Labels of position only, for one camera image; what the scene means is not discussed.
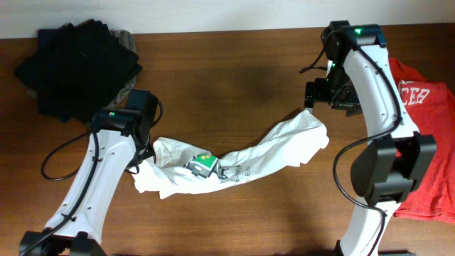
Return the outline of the white printed t-shirt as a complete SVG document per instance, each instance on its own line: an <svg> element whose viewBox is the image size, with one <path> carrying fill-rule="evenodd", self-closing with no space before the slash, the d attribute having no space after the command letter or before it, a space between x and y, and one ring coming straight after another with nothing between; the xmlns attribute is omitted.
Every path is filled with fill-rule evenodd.
<svg viewBox="0 0 455 256"><path fill-rule="evenodd" d="M175 193L211 193L307 164L328 142L326 126L307 110L275 125L257 145L221 158L160 137L153 144L156 155L143 161L133 176L134 185L140 193L157 191L162 199Z"/></svg>

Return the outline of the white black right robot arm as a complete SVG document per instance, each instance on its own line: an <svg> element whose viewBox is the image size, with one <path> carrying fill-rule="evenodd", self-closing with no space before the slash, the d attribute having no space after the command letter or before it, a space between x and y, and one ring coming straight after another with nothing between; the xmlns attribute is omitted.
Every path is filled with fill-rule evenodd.
<svg viewBox="0 0 455 256"><path fill-rule="evenodd" d="M343 147L333 160L338 190L355 208L334 255L379 255L392 215L416 191L437 150L400 98L387 42L377 24L332 21L321 33L326 76L306 84L304 106L325 102L348 116L362 114L367 137Z"/></svg>

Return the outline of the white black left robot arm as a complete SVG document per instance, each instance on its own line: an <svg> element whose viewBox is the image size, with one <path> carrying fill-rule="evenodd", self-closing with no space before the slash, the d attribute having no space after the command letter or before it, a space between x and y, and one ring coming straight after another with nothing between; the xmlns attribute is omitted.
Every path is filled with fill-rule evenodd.
<svg viewBox="0 0 455 256"><path fill-rule="evenodd" d="M163 115L157 96L131 90L123 108L100 110L88 126L85 158L43 231L24 234L20 255L104 255L102 230L123 173L151 158L150 130Z"/></svg>

